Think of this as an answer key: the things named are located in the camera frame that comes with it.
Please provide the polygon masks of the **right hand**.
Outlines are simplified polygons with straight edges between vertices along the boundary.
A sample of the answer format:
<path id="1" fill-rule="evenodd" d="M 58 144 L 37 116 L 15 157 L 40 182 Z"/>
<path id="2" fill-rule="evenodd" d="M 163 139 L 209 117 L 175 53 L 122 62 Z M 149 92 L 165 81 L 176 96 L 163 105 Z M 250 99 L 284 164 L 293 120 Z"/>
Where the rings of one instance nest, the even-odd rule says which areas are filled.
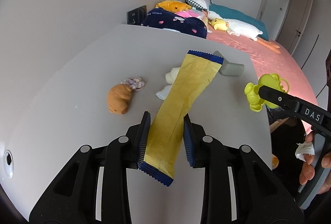
<path id="1" fill-rule="evenodd" d="M 312 180 L 315 176 L 315 170 L 312 166 L 314 156 L 309 154 L 304 154 L 305 162 L 303 163 L 303 167 L 300 173 L 300 184 L 305 185 L 309 180 Z M 330 152 L 327 153 L 321 162 L 321 166 L 325 169 L 330 168 Z M 330 173 L 328 177 L 325 179 L 321 189 L 319 190 L 319 194 L 326 193 L 330 190 L 331 179 Z"/>

